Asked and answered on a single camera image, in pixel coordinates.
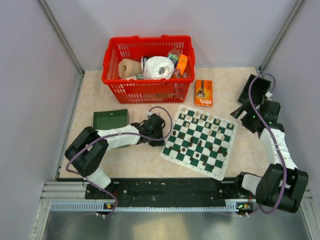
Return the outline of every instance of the black bracket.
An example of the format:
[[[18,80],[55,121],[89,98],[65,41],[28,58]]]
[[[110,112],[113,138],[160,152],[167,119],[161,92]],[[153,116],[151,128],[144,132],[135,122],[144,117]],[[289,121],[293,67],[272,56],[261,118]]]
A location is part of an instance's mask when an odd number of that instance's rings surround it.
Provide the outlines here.
[[[165,120],[158,114],[153,113],[147,120],[142,123],[132,123],[132,126],[136,127],[140,134],[154,138],[162,139],[164,137],[164,127],[166,126]],[[151,147],[159,147],[165,145],[165,140],[153,141],[141,137],[137,144],[142,144],[148,142]]]
[[[98,132],[91,126],[82,130],[79,136],[67,148],[64,155],[70,161],[77,153],[79,153],[86,145],[100,138]],[[103,156],[108,148],[108,141],[105,139],[96,142],[90,150],[84,151],[72,163],[74,168],[82,177],[87,177],[93,174],[99,167]]]
[[[300,206],[306,190],[309,176],[305,171],[287,169],[286,188],[277,209],[295,213]],[[258,204],[273,207],[278,199],[279,185],[283,178],[283,167],[280,164],[270,164],[256,188],[256,202]]]

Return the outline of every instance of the beige table surface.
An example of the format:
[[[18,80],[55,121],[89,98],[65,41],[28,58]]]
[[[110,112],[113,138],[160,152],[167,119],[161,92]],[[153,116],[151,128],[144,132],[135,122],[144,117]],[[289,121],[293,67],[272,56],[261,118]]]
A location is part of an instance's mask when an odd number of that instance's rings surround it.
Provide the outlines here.
[[[240,104],[237,99],[250,74],[256,74],[254,67],[210,67],[196,68],[195,78],[213,81],[213,107],[194,106],[194,83],[190,85],[184,105],[201,111],[213,113],[226,119],[235,120],[230,113]],[[128,109],[130,122],[147,119],[147,111],[153,106],[165,107],[174,118],[180,103],[164,104],[120,104],[107,85],[101,80],[102,71],[87,71],[83,80],[68,146],[87,126],[93,124],[93,113]],[[169,118],[162,110],[157,110],[169,123]],[[267,157],[257,134],[252,134],[238,122],[238,130],[229,159],[226,177],[235,177],[241,171],[262,176],[268,167]],[[164,129],[168,132],[169,124]],[[205,175],[163,159],[159,156],[161,147],[151,147],[147,143],[113,149],[104,155],[102,169],[111,178],[183,178],[206,177]],[[60,178],[79,178],[79,175],[66,171],[67,159],[62,163]]]

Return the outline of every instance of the red plastic basket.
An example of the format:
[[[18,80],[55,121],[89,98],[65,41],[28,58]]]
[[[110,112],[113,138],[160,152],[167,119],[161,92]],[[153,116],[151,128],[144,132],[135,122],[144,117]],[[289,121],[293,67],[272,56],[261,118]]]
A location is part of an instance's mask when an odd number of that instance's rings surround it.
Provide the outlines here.
[[[187,78],[160,80],[120,79],[118,64],[122,59],[140,62],[142,56],[167,56],[176,48],[188,56]],[[195,52],[189,36],[113,37],[103,61],[102,81],[107,84],[121,104],[183,103],[190,84],[195,79]]]

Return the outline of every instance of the toilet paper roll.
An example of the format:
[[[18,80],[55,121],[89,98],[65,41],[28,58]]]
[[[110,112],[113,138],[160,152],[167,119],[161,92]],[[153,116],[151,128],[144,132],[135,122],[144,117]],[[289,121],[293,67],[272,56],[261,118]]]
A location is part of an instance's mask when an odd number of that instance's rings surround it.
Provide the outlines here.
[[[142,74],[141,63],[130,59],[123,59],[119,65],[119,77],[125,79],[130,76]]]
[[[165,56],[154,56],[145,62],[144,79],[169,79],[175,70],[172,61]]]

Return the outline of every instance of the green box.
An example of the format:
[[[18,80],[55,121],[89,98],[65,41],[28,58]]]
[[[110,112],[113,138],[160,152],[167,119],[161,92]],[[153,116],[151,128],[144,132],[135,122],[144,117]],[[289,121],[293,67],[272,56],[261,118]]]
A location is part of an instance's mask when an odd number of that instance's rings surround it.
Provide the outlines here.
[[[93,128],[96,130],[118,129],[130,123],[128,109],[114,111],[95,111],[93,113]]]

